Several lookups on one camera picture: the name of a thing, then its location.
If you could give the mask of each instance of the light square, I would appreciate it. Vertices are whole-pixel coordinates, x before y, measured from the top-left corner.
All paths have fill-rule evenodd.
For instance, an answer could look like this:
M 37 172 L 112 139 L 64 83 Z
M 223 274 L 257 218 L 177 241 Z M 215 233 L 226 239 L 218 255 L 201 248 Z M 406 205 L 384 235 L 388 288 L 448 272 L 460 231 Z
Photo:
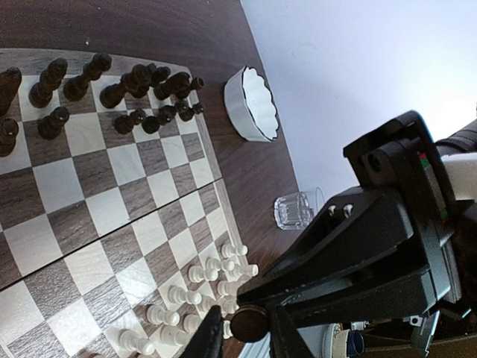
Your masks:
M 33 172 L 46 213 L 84 199 L 72 158 L 36 166 Z

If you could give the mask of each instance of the captured chess piece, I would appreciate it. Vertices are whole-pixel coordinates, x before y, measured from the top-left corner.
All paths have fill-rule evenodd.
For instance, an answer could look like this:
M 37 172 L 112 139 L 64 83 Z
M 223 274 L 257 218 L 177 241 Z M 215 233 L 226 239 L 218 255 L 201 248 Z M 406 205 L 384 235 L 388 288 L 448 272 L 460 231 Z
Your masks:
M 4 116 L 10 109 L 21 82 L 22 73 L 16 67 L 0 73 L 0 116 Z
M 64 58 L 57 58 L 41 73 L 40 82 L 31 87 L 28 98 L 32 106 L 44 108 L 50 103 L 53 91 L 61 85 L 68 69 L 68 62 Z
M 190 95 L 191 91 L 193 91 L 193 90 L 198 91 L 198 90 L 202 89 L 204 85 L 205 85 L 205 82 L 203 81 L 203 79 L 201 77 L 195 77 L 191 81 L 191 84 L 189 85 L 189 87 L 187 87 L 186 89 L 176 93 L 176 98 L 177 99 L 185 99 L 185 98 L 187 98 L 188 95 Z
M 100 95 L 101 104 L 108 108 L 114 108 L 121 103 L 127 92 L 135 93 L 140 87 L 149 86 L 151 82 L 151 73 L 148 67 L 144 65 L 135 65 L 131 72 L 124 73 L 118 84 L 112 84 L 105 87 Z
M 179 117 L 184 121 L 184 122 L 188 122 L 190 121 L 192 118 L 194 118 L 194 116 L 196 114 L 201 114 L 203 113 L 203 106 L 200 102 L 194 104 L 192 106 L 192 108 L 189 108 L 187 107 L 187 110 L 184 110 L 183 112 L 178 112 L 179 113 Z
M 154 87 L 154 95 L 160 101 L 164 101 L 171 95 L 175 95 L 180 91 L 187 90 L 189 88 L 190 74 L 187 72 L 178 72 L 167 79 L 163 84 L 159 84 Z
M 11 154 L 16 145 L 19 127 L 13 119 L 0 119 L 0 157 Z
M 114 128 L 119 134 L 126 135 L 133 131 L 135 125 L 140 125 L 146 120 L 144 110 L 135 110 L 130 115 L 124 114 L 114 120 Z
M 38 133 L 43 139 L 53 140 L 61 134 L 61 130 L 69 120 L 69 111 L 58 107 L 48 116 L 38 120 Z
M 63 86 L 65 98 L 69 101 L 81 100 L 88 91 L 89 82 L 96 81 L 103 72 L 111 68 L 111 56 L 108 54 L 95 54 L 86 65 L 83 66 L 83 73 L 70 78 Z

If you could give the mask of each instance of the dark wood surface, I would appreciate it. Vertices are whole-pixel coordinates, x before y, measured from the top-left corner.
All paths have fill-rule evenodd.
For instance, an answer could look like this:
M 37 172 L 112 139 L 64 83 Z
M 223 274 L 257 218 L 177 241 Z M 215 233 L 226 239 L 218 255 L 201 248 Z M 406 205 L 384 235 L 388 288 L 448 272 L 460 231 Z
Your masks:
M 105 51 L 203 77 L 199 98 L 249 261 L 263 269 L 297 237 L 273 219 L 274 199 L 297 190 L 283 133 L 273 144 L 245 142 L 225 112 L 229 77 L 244 65 L 264 74 L 239 0 L 2 0 L 0 11 L 3 48 Z M 235 357 L 241 345 L 230 339 L 225 348 Z

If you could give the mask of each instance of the white pawn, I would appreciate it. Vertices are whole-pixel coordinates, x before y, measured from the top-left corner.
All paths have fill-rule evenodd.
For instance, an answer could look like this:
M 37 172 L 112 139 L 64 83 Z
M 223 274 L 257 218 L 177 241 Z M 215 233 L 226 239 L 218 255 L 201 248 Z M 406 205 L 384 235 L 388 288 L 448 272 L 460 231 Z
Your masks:
M 218 302 L 214 300 L 212 297 L 203 296 L 202 302 L 197 305 L 197 309 L 202 313 L 207 313 L 210 311 L 212 306 L 218 306 Z
M 202 281 L 215 281 L 218 279 L 218 271 L 213 268 L 206 268 L 205 270 L 200 266 L 191 266 L 188 272 L 191 282 L 199 283 Z
M 149 339 L 141 338 L 132 330 L 124 331 L 119 337 L 119 345 L 129 352 L 139 352 L 146 355 L 154 353 L 156 348 Z
M 186 345 L 191 338 L 192 334 L 172 326 L 164 326 L 159 334 L 159 342 L 164 345 Z
M 225 244 L 221 247 L 221 254 L 223 257 L 229 259 L 236 256 L 245 256 L 248 252 L 248 247 L 245 245 L 232 246 L 231 244 Z
M 179 313 L 175 311 L 164 310 L 162 307 L 152 305 L 146 313 L 148 321 L 152 324 L 166 324 L 168 326 L 177 326 L 180 321 Z
M 222 260 L 215 259 L 214 257 L 209 257 L 206 261 L 206 267 L 208 269 L 214 269 L 217 271 L 232 271 L 236 267 L 236 263 L 232 259 Z
M 173 304 L 199 304 L 202 301 L 202 295 L 199 292 L 186 292 L 185 289 L 178 286 L 171 286 L 169 288 L 168 297 Z
M 220 296 L 237 296 L 237 290 L 242 285 L 242 282 L 227 282 L 221 281 L 217 285 L 217 291 Z
M 230 321 L 224 321 L 224 338 L 229 339 L 232 337 L 232 330 L 230 329 Z
M 202 319 L 198 315 L 187 315 L 184 317 L 182 326 L 187 333 L 194 333 L 199 329 Z

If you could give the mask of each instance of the black pawn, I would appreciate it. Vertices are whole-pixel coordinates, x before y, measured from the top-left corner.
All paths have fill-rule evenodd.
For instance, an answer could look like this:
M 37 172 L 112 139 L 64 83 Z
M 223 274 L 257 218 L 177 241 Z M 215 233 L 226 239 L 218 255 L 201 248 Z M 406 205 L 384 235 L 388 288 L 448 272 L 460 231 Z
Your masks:
M 95 54 L 91 60 L 83 67 L 83 73 L 70 78 L 63 86 L 65 98 L 69 101 L 81 100 L 88 91 L 89 82 L 96 81 L 103 72 L 111 68 L 111 56 L 108 54 Z
M 146 120 L 144 110 L 135 110 L 129 116 L 123 115 L 114 120 L 114 128 L 119 134 L 126 135 L 130 133 L 135 125 L 140 125 Z
M 69 112 L 65 107 L 55 108 L 49 116 L 38 120 L 38 133 L 43 139 L 55 139 L 61 134 L 68 119 Z
M 48 65 L 40 75 L 40 82 L 31 87 L 28 97 L 32 106 L 43 108 L 50 103 L 53 91 L 60 87 L 67 69 L 68 63 L 64 58 L 57 58 Z
M 13 119 L 0 119 L 0 157 L 6 157 L 14 150 L 18 130 Z

